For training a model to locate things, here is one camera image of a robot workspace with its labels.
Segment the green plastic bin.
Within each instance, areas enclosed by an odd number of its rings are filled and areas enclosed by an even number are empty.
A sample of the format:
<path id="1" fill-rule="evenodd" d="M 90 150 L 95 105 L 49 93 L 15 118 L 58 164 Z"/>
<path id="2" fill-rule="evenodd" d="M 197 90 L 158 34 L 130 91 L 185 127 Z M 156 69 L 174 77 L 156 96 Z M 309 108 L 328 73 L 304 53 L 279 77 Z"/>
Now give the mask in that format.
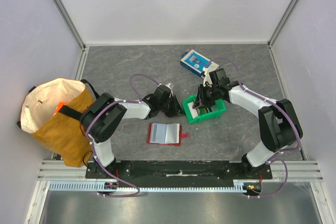
<path id="1" fill-rule="evenodd" d="M 185 99 L 182 102 L 182 107 L 185 111 L 185 115 L 187 117 L 188 123 L 189 124 L 194 124 L 194 123 L 201 123 L 203 121 L 209 120 L 209 119 L 217 119 L 221 117 L 223 112 L 225 112 L 226 106 L 222 100 L 217 100 L 215 102 L 215 105 L 212 106 L 211 108 L 200 108 L 200 116 L 196 118 L 192 118 L 191 113 L 190 113 L 190 105 L 191 103 L 193 104 L 196 99 L 196 95 L 191 95 L 187 99 Z"/>

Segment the white credit card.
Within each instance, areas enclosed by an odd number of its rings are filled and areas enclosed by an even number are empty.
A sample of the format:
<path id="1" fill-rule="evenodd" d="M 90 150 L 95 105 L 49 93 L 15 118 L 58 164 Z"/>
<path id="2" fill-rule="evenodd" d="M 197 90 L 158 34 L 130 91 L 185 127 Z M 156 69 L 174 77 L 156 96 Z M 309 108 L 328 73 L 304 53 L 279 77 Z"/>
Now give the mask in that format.
<path id="1" fill-rule="evenodd" d="M 192 103 L 190 105 L 190 113 L 193 119 L 200 116 L 199 108 L 194 108 Z"/>

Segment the red card holder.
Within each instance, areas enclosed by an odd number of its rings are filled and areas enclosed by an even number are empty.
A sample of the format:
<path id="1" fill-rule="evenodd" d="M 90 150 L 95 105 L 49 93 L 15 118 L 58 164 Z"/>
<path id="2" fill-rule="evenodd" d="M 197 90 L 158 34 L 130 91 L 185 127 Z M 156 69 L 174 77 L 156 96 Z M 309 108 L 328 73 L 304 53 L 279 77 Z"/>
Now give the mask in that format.
<path id="1" fill-rule="evenodd" d="M 189 133 L 182 132 L 180 124 L 150 123 L 147 143 L 156 145 L 180 146 L 182 139 L 189 136 Z"/>

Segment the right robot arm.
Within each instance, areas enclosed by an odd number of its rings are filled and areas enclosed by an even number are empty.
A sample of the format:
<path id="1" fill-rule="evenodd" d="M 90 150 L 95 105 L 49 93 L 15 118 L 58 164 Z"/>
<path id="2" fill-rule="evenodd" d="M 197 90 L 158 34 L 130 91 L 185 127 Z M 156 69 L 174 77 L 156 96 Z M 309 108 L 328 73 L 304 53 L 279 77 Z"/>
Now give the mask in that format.
<path id="1" fill-rule="evenodd" d="M 209 109 L 217 100 L 224 100 L 258 118 L 260 142 L 241 159 L 240 172 L 245 178 L 254 178 L 261 166 L 270 164 L 277 154 L 289 151 L 290 145 L 300 147 L 303 131 L 289 100 L 275 100 L 253 92 L 239 81 L 230 81 L 222 68 L 214 71 L 205 68 L 202 75 L 194 110 Z"/>

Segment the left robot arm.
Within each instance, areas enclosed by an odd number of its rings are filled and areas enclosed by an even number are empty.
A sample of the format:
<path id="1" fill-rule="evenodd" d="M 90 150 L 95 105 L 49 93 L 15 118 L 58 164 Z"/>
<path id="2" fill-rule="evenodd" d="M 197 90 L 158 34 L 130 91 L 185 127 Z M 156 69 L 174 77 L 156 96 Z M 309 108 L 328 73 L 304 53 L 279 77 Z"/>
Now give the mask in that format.
<path id="1" fill-rule="evenodd" d="M 79 122 L 92 145 L 94 158 L 99 163 L 97 172 L 102 177 L 110 178 L 116 171 L 111 137 L 120 122 L 125 119 L 146 120 L 160 112 L 169 118 L 185 114 L 168 85 L 159 84 L 153 93 L 134 101 L 104 93 L 88 107 Z"/>

